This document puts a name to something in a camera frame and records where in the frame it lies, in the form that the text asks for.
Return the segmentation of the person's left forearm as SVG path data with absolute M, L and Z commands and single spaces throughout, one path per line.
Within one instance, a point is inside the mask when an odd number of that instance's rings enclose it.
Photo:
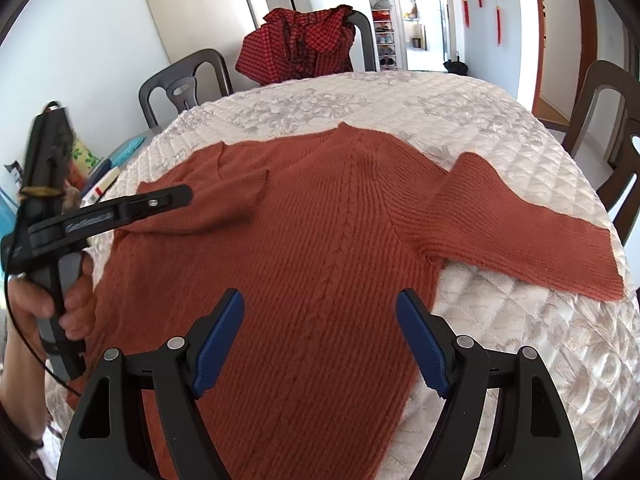
M 8 322 L 1 405 L 15 427 L 32 442 L 41 440 L 49 421 L 44 370 Z

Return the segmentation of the person's left hand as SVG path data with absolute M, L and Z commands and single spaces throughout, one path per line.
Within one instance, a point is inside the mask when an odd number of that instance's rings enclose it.
M 96 295 L 93 292 L 93 261 L 84 252 L 78 280 L 65 294 L 65 313 L 60 314 L 60 324 L 70 340 L 87 337 L 96 324 Z M 11 278 L 9 281 L 10 307 L 22 334 L 32 346 L 39 344 L 38 318 L 55 315 L 54 301 L 42 287 L 26 280 Z

